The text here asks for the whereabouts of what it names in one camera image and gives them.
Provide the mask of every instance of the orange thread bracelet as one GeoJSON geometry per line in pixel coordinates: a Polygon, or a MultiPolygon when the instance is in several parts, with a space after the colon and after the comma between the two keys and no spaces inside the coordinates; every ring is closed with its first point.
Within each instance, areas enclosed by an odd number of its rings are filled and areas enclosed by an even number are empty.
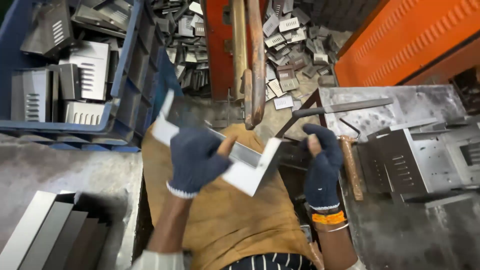
{"type": "Polygon", "coordinates": [[[343,216],[343,211],[340,211],[337,214],[332,214],[328,216],[313,214],[312,221],[319,222],[321,224],[335,225],[335,224],[339,224],[340,222],[346,221],[346,219],[343,216]]]}

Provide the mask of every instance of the metal workbench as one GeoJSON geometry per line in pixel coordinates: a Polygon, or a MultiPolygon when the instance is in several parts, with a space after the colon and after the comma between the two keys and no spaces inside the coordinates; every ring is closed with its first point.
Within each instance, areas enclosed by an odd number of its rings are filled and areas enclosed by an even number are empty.
{"type": "MultiPolygon", "coordinates": [[[[439,121],[465,115],[451,86],[321,88],[323,106],[392,97],[383,107],[326,114],[337,135],[356,133],[339,121],[342,117],[367,135],[384,127],[436,117],[439,121]]],[[[355,201],[344,175],[340,179],[352,240],[370,270],[480,269],[480,199],[426,209],[423,205],[394,204],[388,195],[363,189],[355,201]]]]}
{"type": "Polygon", "coordinates": [[[83,192],[112,217],[98,269],[128,268],[138,241],[142,171],[141,153],[59,151],[0,137],[0,250],[36,190],[83,192]]]}

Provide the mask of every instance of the glove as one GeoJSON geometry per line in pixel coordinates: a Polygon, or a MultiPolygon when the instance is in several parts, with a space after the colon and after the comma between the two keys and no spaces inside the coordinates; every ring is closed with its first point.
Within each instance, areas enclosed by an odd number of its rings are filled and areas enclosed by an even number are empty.
{"type": "Polygon", "coordinates": [[[170,140],[173,179],[167,182],[168,190],[180,198],[194,198],[204,185],[229,168],[228,155],[235,139],[229,137],[222,143],[206,129],[181,128],[170,140]],[[220,145],[222,155],[217,153],[220,145]]]}
{"type": "Polygon", "coordinates": [[[308,138],[302,141],[313,159],[305,179],[305,198],[314,210],[335,209],[340,205],[336,194],[339,169],[343,155],[335,134],[322,126],[305,124],[303,131],[308,138]]]}

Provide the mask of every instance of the wooden hammer handle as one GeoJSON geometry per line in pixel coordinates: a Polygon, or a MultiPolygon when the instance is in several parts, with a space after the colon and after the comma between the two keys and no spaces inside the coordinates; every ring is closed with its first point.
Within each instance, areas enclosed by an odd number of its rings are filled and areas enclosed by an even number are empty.
{"type": "Polygon", "coordinates": [[[347,178],[353,188],[353,195],[356,201],[363,201],[363,193],[360,188],[360,179],[357,174],[357,166],[355,165],[355,160],[353,159],[352,154],[352,143],[355,141],[356,139],[352,137],[346,135],[340,136],[340,147],[342,148],[343,152],[345,170],[347,171],[347,178]]]}

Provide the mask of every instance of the navy blue knit glove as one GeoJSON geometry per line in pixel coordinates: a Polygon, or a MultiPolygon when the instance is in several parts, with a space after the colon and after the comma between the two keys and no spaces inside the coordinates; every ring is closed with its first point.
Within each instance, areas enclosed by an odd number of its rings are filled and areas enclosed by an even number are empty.
{"type": "Polygon", "coordinates": [[[334,209],[340,204],[336,183],[343,164],[342,150],[335,134],[325,127],[305,124],[303,131],[309,136],[302,145],[307,146],[314,157],[305,179],[306,200],[315,210],[334,209]]]}
{"type": "Polygon", "coordinates": [[[168,190],[180,198],[194,198],[204,185],[231,165],[228,155],[235,139],[230,142],[231,146],[227,146],[229,149],[222,156],[217,153],[222,141],[208,130],[181,128],[170,140],[173,179],[167,183],[168,190]]]}

